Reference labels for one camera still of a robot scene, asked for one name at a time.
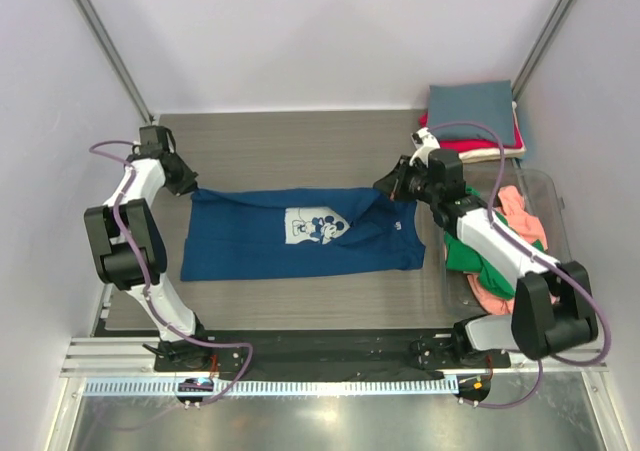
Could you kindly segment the blue mickey print t-shirt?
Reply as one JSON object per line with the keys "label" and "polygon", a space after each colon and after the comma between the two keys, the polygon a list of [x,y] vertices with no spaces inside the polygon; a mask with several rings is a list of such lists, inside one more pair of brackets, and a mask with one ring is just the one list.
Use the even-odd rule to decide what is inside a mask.
{"label": "blue mickey print t-shirt", "polygon": [[422,267],[416,205],[373,188],[192,196],[185,282],[308,278]]}

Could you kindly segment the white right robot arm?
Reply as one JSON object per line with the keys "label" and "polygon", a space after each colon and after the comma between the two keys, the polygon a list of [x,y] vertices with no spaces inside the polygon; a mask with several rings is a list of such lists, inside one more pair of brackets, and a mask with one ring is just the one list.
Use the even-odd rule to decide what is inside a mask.
{"label": "white right robot arm", "polygon": [[401,156],[373,186],[392,201],[427,204],[441,229],[479,253],[515,289],[511,315],[455,324],[450,351],[458,364],[474,366],[488,350],[561,360],[563,352],[596,340],[602,349],[586,363],[594,365],[609,354],[611,329],[592,297],[585,267],[556,260],[502,223],[491,200],[468,191],[455,151],[435,149],[427,158]]}

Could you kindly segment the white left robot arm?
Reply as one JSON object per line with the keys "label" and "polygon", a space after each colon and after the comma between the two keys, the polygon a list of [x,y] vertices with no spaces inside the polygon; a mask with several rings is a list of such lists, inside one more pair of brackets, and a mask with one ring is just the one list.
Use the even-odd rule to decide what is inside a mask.
{"label": "white left robot arm", "polygon": [[167,276],[168,257],[151,207],[158,192],[174,196],[197,189],[197,174],[176,149],[172,131],[160,125],[139,129],[139,140],[99,142],[89,152],[123,166],[114,193],[84,212],[84,224],[99,279],[133,298],[159,333],[155,369],[204,369],[212,347],[196,314],[179,297]]}

